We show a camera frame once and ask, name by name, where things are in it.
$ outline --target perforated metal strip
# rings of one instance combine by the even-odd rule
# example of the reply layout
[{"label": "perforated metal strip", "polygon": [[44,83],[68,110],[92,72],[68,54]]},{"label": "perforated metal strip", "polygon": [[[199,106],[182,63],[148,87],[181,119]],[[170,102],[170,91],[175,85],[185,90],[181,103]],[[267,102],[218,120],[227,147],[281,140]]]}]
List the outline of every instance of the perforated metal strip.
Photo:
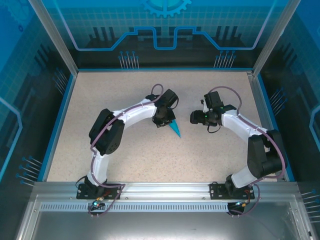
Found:
[{"label": "perforated metal strip", "polygon": [[[110,203],[95,212],[103,212]],[[87,202],[42,203],[41,212],[87,212]],[[110,212],[228,212],[226,202],[116,202]]]}]

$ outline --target enclosure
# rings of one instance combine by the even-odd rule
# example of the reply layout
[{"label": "enclosure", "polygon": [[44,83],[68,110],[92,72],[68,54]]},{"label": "enclosure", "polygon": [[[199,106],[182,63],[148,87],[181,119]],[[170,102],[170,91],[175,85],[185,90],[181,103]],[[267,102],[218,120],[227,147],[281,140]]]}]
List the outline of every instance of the enclosure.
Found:
[{"label": "enclosure", "polygon": [[[318,239],[319,8],[0,0],[1,239]],[[92,172],[89,132],[103,109],[139,103],[155,84],[178,96],[180,136],[151,119],[128,127],[107,169],[107,183],[125,187],[106,215],[91,216],[93,200],[77,199],[76,187]],[[281,133],[288,163],[253,187],[243,216],[228,210],[240,199],[212,199],[210,184],[246,166],[248,142],[190,123],[217,86],[240,95],[247,119]],[[218,92],[238,108],[233,92]]]}]

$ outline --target robotic arm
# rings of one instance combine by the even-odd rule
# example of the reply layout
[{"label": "robotic arm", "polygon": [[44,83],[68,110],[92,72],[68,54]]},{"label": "robotic arm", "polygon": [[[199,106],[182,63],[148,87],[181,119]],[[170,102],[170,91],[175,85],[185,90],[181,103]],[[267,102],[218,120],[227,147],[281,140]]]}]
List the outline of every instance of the robotic arm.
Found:
[{"label": "robotic arm", "polygon": [[269,135],[283,155],[284,146],[277,130],[259,127],[238,114],[234,106],[225,106],[217,91],[204,95],[201,103],[203,111],[196,110],[191,113],[190,122],[192,124],[208,126],[208,131],[210,126],[224,126],[237,134],[248,145],[247,166],[226,178],[225,188],[231,198],[243,195],[244,189],[252,182],[282,169],[282,162],[276,149],[261,132],[257,131],[260,129]]},{"label": "robotic arm", "polygon": [[[120,146],[125,129],[147,118],[152,118],[152,121],[158,128],[164,127],[176,119],[171,106],[178,100],[178,96],[172,90],[168,89],[158,100],[156,100],[158,97],[159,95],[150,94],[132,107],[116,111],[104,109],[100,112],[89,133],[90,144],[93,144],[102,129],[112,119],[121,113],[124,114],[113,121],[94,145],[94,150],[97,154],[93,162],[93,175],[99,183],[105,184],[107,182],[109,161],[112,158],[113,153]],[[84,183],[90,188],[90,191],[93,192],[94,195],[102,195],[102,192],[104,191],[103,187],[100,187],[93,179],[91,171],[89,171],[85,177]]]}]

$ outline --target speckled tabletop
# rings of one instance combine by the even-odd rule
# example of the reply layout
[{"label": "speckled tabletop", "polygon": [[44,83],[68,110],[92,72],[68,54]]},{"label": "speckled tabletop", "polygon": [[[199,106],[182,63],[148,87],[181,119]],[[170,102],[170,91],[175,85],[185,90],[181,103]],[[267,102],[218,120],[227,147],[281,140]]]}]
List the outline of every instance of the speckled tabletop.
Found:
[{"label": "speckled tabletop", "polygon": [[[209,134],[206,126],[190,123],[191,112],[203,109],[204,94],[224,85],[241,95],[241,113],[260,125],[246,72],[80,72],[47,180],[69,182],[86,175],[91,162],[88,134],[100,111],[132,106],[150,94],[156,83],[179,96],[174,113],[181,138],[169,126],[157,128],[151,119],[129,127],[109,163],[108,181],[225,181],[246,165],[247,146],[232,131],[222,127]],[[225,105],[238,107],[234,93],[221,89],[219,94]]]}]

